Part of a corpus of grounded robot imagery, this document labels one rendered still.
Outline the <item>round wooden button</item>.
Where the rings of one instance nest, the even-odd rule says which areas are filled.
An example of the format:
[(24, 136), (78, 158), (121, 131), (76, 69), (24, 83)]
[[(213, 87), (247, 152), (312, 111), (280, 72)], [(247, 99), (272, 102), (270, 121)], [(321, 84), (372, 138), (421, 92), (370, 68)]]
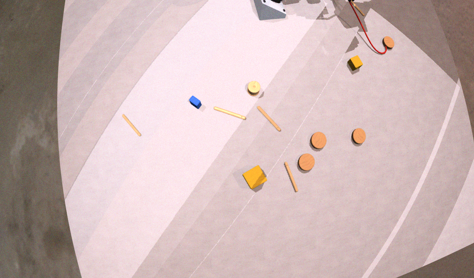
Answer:
[(384, 37), (384, 39), (383, 39), (383, 45), (384, 45), (384, 46), (387, 46), (387, 49), (391, 49), (391, 48), (394, 47), (394, 41), (393, 41), (393, 39), (392, 39), (391, 37), (386, 36), (386, 37)]

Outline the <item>blue rectangular block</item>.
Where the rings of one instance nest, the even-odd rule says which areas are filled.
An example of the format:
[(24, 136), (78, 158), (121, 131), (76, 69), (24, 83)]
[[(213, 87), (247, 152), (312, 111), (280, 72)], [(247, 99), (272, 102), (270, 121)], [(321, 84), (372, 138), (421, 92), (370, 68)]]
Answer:
[(196, 97), (192, 96), (190, 99), (189, 99), (189, 102), (191, 103), (191, 105), (195, 106), (195, 108), (199, 109), (202, 104), (201, 104), (201, 101), (198, 100)]

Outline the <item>red string with wooden stick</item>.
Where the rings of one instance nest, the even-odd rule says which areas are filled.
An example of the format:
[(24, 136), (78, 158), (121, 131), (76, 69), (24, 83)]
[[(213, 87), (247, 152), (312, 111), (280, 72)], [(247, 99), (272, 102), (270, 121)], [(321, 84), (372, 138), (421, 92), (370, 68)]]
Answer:
[[(365, 14), (363, 14), (363, 12), (358, 8), (358, 6), (355, 5), (355, 3), (354, 3), (352, 0), (351, 0), (349, 3), (350, 3), (350, 5), (351, 5), (352, 8), (353, 8), (353, 6), (355, 6), (355, 8), (359, 11), (359, 13), (362, 14), (362, 16), (365, 16)], [(353, 8), (353, 10), (355, 11), (354, 8)], [(356, 14), (356, 11), (355, 11), (355, 14)], [(358, 20), (359, 20), (359, 17), (358, 17), (357, 14), (356, 14), (356, 16), (357, 16), (357, 18), (358, 18)], [(359, 23), (362, 25), (362, 23), (361, 23), (360, 20), (359, 20)], [(362, 26), (362, 28), (363, 28), (363, 30), (364, 30), (364, 27), (363, 27), (363, 26)], [(365, 33), (365, 35), (366, 35), (366, 37), (367, 37), (367, 39), (368, 39), (368, 36), (367, 36), (367, 33), (365, 32), (365, 30), (364, 30), (364, 33)], [(368, 40), (369, 40), (369, 42), (370, 42), (370, 39), (368, 39)], [(370, 42), (370, 44), (371, 44), (371, 46), (373, 47), (373, 49), (375, 49), (371, 42)], [(384, 54), (384, 53), (386, 53), (386, 51), (387, 51), (387, 46), (385, 46), (385, 48), (386, 48), (386, 49), (385, 49), (385, 51), (384, 51), (383, 53), (379, 52), (379, 51), (376, 50), (376, 49), (375, 49), (375, 51), (377, 51), (378, 53)]]

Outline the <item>orange square block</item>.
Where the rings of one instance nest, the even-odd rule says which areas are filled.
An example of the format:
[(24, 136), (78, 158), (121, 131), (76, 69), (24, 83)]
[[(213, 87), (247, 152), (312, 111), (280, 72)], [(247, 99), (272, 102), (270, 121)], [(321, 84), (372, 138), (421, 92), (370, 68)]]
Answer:
[(260, 169), (259, 165), (243, 173), (243, 177), (246, 180), (250, 189), (254, 189), (258, 185), (267, 181), (266, 176), (264, 175), (263, 171)]

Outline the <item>round wooden disc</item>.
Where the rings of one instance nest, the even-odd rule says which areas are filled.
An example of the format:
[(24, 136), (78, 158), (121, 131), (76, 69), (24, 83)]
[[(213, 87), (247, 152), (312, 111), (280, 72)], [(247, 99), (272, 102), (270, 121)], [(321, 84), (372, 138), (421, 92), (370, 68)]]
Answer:
[(352, 139), (355, 144), (362, 144), (365, 141), (365, 132), (363, 129), (357, 128), (352, 133)]
[(326, 137), (323, 133), (316, 132), (312, 135), (310, 142), (315, 149), (321, 149), (326, 144)]
[(310, 169), (312, 169), (314, 166), (314, 163), (315, 163), (315, 160), (313, 156), (309, 153), (301, 155), (297, 161), (297, 164), (299, 165), (300, 169), (304, 171), (309, 171)]

